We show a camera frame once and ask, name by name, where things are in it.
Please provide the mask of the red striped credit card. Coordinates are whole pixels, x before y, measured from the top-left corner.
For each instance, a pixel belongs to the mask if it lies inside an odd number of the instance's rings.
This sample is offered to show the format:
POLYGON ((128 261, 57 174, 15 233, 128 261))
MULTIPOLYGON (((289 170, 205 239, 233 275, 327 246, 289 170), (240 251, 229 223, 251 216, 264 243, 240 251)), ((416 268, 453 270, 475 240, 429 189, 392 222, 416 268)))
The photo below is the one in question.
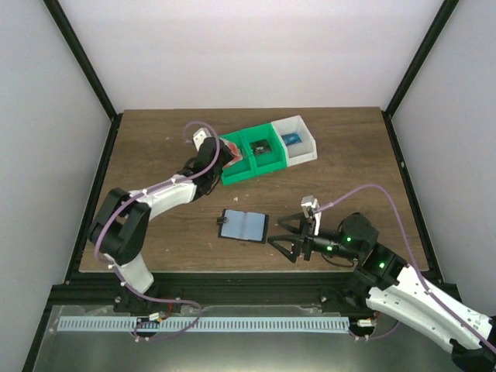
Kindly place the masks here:
POLYGON ((243 154, 241 149, 234 143, 228 140, 224 140, 224 144, 229 150, 232 159, 225 165, 225 168, 231 167, 232 165, 239 163, 243 160, 243 154))

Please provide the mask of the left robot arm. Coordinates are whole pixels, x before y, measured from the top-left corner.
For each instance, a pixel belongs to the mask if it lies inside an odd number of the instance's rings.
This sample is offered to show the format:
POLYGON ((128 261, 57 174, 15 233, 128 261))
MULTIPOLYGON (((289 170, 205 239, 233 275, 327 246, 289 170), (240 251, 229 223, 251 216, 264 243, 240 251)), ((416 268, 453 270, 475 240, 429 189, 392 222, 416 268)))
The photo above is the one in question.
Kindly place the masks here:
POLYGON ((203 140, 195 157, 165 182, 143 190, 113 188, 105 197, 88 230, 88 242, 109 261, 123 284, 133 289, 132 305, 142 313, 153 311, 158 293, 141 255, 149 222, 179 205, 212 192, 223 168, 234 159, 223 139, 203 140))

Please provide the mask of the black leather card holder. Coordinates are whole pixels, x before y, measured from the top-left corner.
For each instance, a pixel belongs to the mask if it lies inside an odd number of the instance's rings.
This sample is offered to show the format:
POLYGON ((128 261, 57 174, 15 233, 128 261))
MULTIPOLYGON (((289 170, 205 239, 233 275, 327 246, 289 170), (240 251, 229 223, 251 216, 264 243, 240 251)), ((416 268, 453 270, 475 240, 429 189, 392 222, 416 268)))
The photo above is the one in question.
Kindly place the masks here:
POLYGON ((224 209, 216 219, 218 237, 249 243, 267 242, 269 215, 259 212, 242 212, 224 209))

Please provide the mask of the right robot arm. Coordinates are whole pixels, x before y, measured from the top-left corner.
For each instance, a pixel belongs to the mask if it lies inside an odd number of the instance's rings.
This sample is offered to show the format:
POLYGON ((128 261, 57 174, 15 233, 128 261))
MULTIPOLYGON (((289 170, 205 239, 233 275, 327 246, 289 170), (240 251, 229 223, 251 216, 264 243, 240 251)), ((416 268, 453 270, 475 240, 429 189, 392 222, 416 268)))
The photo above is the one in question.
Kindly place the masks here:
POLYGON ((463 371, 495 369, 495 319, 481 314, 427 281, 413 265, 379 243, 379 232, 355 212, 335 230, 320 226, 317 215, 297 213, 278 221, 287 234, 267 242, 291 262, 313 253, 354 263, 344 293, 346 307, 368 307, 428 337, 450 354, 463 371))

